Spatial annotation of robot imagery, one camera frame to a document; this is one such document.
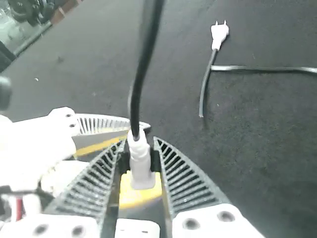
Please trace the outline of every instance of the white plastic housing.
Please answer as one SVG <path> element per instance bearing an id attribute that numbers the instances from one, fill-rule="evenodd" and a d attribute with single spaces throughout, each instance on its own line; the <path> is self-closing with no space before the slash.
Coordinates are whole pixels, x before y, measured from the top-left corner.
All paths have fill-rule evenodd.
<path id="1" fill-rule="evenodd" d="M 172 226 L 173 238 L 264 238 L 230 204 L 181 212 L 173 219 Z"/>
<path id="2" fill-rule="evenodd" d="M 35 190 L 49 168 L 76 153 L 72 136 L 80 133 L 75 112 L 54 109 L 46 117 L 10 122 L 0 118 L 0 185 Z M 37 196 L 23 198 L 27 215 L 41 211 Z"/>
<path id="3" fill-rule="evenodd" d="M 118 219 L 114 238 L 159 238 L 159 225 L 152 221 Z"/>
<path id="4" fill-rule="evenodd" d="M 1 238 L 99 238 L 99 235 L 93 218 L 44 214 L 6 223 L 0 230 Z"/>
<path id="5" fill-rule="evenodd" d="M 140 128 L 138 141 L 134 141 L 132 131 L 129 131 L 127 140 L 130 150 L 131 187 L 135 190 L 153 188 L 155 173 L 151 172 L 150 145 L 144 130 Z"/>

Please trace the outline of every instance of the black cable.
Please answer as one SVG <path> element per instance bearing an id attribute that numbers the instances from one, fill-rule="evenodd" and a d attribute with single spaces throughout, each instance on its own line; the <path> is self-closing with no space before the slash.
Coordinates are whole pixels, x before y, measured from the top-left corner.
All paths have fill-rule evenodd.
<path id="1" fill-rule="evenodd" d="M 208 83 L 210 71 L 211 71 L 211 66 L 213 65 L 216 55 L 217 55 L 217 50 L 213 50 L 209 59 L 209 63 L 205 72 L 205 75 L 203 77 L 202 81 L 202 88 L 200 91 L 200 99 L 199 99 L 199 117 L 203 118 L 204 117 L 204 101 L 205 101 L 205 92 L 206 92 L 206 86 Z"/>
<path id="2" fill-rule="evenodd" d="M 213 65 L 215 56 L 211 54 L 207 70 L 205 72 L 202 88 L 200 92 L 199 101 L 199 116 L 204 117 L 204 98 L 207 86 L 207 81 L 211 71 L 223 71 L 223 72 L 248 72 L 248 73 L 308 73 L 317 75 L 317 68 L 307 66 L 296 67 L 251 67 L 242 65 Z"/>
<path id="3" fill-rule="evenodd" d="M 141 54 L 136 76 L 129 93 L 128 111 L 133 139 L 139 139 L 141 92 L 155 46 L 164 0 L 144 0 L 140 28 Z"/>
<path id="4" fill-rule="evenodd" d="M 311 73 L 317 74 L 314 67 L 250 67 L 238 65 L 211 65 L 212 71 L 234 71 L 234 72 L 254 72 L 254 73 Z"/>

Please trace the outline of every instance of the connector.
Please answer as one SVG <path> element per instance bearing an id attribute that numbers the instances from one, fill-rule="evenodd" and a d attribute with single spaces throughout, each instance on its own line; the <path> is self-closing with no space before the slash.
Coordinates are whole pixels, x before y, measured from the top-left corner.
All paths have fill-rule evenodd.
<path id="1" fill-rule="evenodd" d="M 153 188 L 155 173 L 151 172 L 150 145 L 144 130 L 140 128 L 140 138 L 137 141 L 129 130 L 127 140 L 130 150 L 131 187 L 135 190 Z"/>
<path id="2" fill-rule="evenodd" d="M 227 35 L 229 35 L 229 27 L 227 26 L 227 22 L 224 21 L 223 24 L 219 25 L 216 21 L 215 25 L 211 26 L 211 35 L 212 35 L 212 50 L 220 50 L 222 42 L 226 39 Z"/>

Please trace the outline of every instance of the gray carpet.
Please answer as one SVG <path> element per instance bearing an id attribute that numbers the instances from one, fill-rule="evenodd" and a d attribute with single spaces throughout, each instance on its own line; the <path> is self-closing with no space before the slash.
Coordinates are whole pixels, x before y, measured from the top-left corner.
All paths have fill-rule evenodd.
<path id="1" fill-rule="evenodd" d="M 13 120 L 69 106 L 127 116 L 141 1 L 86 0 L 5 75 Z M 317 236 L 317 78 L 213 73 L 209 27 L 227 20 L 216 64 L 317 66 L 315 0 L 173 0 L 165 6 L 142 120 L 188 155 L 269 238 Z"/>

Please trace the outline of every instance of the blurry object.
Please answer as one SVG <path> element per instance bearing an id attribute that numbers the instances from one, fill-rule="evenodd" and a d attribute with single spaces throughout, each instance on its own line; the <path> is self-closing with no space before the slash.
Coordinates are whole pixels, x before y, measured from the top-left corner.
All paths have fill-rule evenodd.
<path id="1" fill-rule="evenodd" d="M 12 17 L 18 22 L 24 22 L 33 16 L 33 8 L 38 4 L 31 0 L 8 0 Z"/>
<path id="2" fill-rule="evenodd" d="M 12 17 L 30 25 L 44 24 L 55 10 L 54 0 L 8 0 Z"/>

